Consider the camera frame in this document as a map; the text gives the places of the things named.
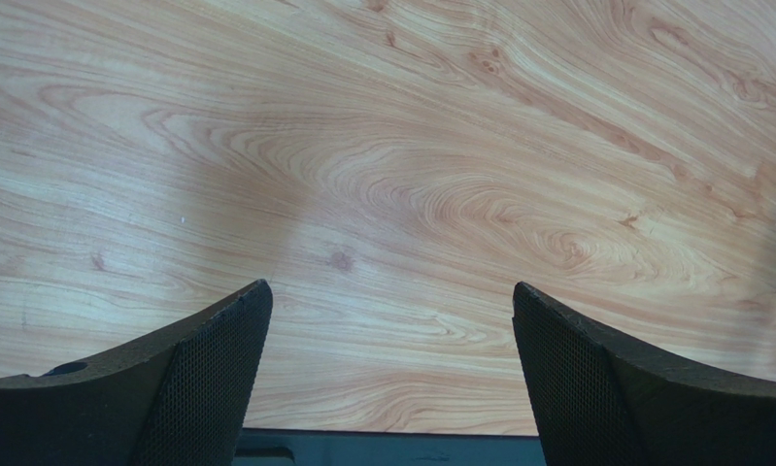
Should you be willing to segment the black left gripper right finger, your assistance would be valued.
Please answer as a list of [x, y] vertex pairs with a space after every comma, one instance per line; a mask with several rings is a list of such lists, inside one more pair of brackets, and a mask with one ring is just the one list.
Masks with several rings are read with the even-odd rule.
[[513, 328], [550, 465], [776, 465], [776, 382], [699, 363], [528, 283]]

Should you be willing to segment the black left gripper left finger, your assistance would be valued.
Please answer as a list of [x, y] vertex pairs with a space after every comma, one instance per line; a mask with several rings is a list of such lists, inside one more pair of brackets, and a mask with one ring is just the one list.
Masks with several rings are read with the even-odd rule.
[[41, 376], [0, 379], [0, 465], [228, 465], [273, 309], [269, 284]]

